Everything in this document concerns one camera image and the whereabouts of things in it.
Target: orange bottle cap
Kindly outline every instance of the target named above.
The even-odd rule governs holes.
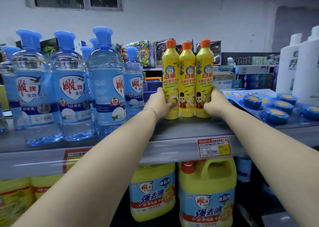
[[[200,43],[200,48],[209,48],[210,39],[204,39]]]
[[[192,49],[192,43],[191,42],[184,42],[183,43],[183,50],[191,50]]]
[[[183,161],[181,163],[181,171],[186,174],[192,174],[194,172],[194,161]]]
[[[174,48],[175,49],[175,40],[168,40],[166,41],[166,49]]]

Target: human arm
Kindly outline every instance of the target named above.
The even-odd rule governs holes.
[[[109,226],[157,120],[175,106],[158,88],[142,112],[90,149],[12,227]]]
[[[319,152],[231,105],[217,88],[206,112],[232,129],[274,193],[301,227],[319,223]]]

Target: cartoon guard figure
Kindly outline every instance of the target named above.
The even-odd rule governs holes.
[[[200,92],[196,93],[196,108],[203,108],[203,106],[201,105],[203,98]]]
[[[184,97],[184,93],[180,93],[180,108],[186,108],[186,99]]]

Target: bracelet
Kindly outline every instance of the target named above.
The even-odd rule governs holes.
[[[144,108],[143,111],[144,111],[144,110],[150,110],[150,111],[152,111],[153,113],[155,113],[155,116],[156,116],[156,118],[157,118],[157,112],[155,111],[154,108]]]

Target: window frame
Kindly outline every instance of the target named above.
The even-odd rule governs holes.
[[[91,6],[91,0],[83,0],[84,10],[93,10],[93,11],[120,11],[122,12],[122,0],[117,0],[117,7],[93,7]],[[35,0],[25,0],[26,7],[29,8],[38,8],[35,5]],[[82,10],[80,8],[68,8],[68,7],[40,7],[40,8],[55,8],[55,9],[76,9]]]

